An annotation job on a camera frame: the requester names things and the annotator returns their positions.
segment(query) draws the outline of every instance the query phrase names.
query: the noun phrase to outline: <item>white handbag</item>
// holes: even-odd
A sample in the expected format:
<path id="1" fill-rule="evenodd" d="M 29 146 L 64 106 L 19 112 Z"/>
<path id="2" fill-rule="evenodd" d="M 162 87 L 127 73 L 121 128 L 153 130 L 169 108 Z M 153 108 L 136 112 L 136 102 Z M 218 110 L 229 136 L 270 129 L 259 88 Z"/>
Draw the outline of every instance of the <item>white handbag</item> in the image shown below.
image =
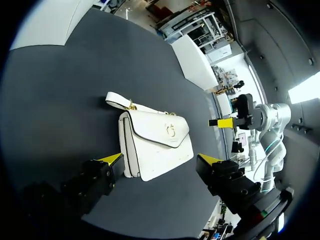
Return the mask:
<path id="1" fill-rule="evenodd" d="M 141 177 L 146 182 L 193 158 L 183 117 L 133 103 L 114 92 L 108 92 L 105 101 L 125 110 L 119 118 L 119 138 L 127 178 Z"/>

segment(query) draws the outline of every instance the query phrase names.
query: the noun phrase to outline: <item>gray table surface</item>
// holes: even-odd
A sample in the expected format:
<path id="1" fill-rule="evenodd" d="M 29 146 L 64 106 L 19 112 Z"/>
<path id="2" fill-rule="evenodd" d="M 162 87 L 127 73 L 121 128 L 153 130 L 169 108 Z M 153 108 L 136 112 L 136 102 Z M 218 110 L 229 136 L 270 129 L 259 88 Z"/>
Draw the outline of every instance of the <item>gray table surface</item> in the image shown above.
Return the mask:
<path id="1" fill-rule="evenodd" d="M 197 237 L 218 199 L 195 171 L 196 155 L 218 158 L 207 95 L 184 78 L 171 46 L 114 15 L 91 9 L 65 46 L 10 53 L 1 86 L 1 149 L 11 180 L 58 188 L 83 161 L 120 152 L 108 91 L 183 116 L 195 157 L 148 182 L 122 177 L 83 220 L 123 235 Z"/>

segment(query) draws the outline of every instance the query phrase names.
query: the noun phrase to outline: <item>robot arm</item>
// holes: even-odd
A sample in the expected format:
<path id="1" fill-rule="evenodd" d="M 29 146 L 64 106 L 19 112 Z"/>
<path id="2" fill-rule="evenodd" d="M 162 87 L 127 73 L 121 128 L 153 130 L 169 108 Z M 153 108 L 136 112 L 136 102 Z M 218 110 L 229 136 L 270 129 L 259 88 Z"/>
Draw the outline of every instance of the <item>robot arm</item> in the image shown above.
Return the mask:
<path id="1" fill-rule="evenodd" d="M 273 188 L 273 173 L 283 169 L 283 159 L 287 153 L 282 142 L 283 131 L 291 119 L 291 110 L 283 103 L 254 106 L 251 94 L 240 95 L 232 102 L 232 107 L 237 109 L 237 118 L 209 120 L 209 126 L 251 130 L 251 136 L 248 138 L 251 169 L 257 168 L 255 147 L 260 143 L 266 154 L 260 164 L 267 161 L 262 191 L 268 192 Z"/>

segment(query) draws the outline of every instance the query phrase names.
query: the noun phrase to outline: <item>handbag strap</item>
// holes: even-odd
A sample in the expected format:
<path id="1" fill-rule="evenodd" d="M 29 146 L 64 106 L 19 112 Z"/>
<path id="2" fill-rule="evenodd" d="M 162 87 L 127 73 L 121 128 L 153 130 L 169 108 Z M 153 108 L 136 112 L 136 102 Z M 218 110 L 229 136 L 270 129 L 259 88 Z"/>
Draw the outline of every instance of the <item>handbag strap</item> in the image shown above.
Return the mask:
<path id="1" fill-rule="evenodd" d="M 155 114 L 168 114 L 167 112 L 157 111 L 147 106 L 133 103 L 132 100 L 128 100 L 125 97 L 115 92 L 109 91 L 106 95 L 105 101 L 112 107 L 122 110 L 137 110 Z"/>

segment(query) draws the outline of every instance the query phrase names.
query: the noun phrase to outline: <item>gold buckle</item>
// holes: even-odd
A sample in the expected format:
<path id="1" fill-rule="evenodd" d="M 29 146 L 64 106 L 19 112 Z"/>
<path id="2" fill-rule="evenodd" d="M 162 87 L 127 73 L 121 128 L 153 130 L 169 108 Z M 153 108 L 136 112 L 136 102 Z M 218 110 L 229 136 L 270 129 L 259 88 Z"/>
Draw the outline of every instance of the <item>gold buckle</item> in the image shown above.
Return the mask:
<path id="1" fill-rule="evenodd" d="M 169 129 L 171 129 L 173 131 L 173 135 L 169 133 Z M 173 124 L 166 127 L 166 133 L 172 138 L 176 135 L 175 127 Z"/>
<path id="2" fill-rule="evenodd" d="M 126 107 L 125 110 L 137 110 L 137 106 L 135 106 L 132 100 L 130 99 L 130 106 Z"/>
<path id="3" fill-rule="evenodd" d="M 175 112 L 168 113 L 167 111 L 165 111 L 164 113 L 165 115 L 177 116 Z"/>

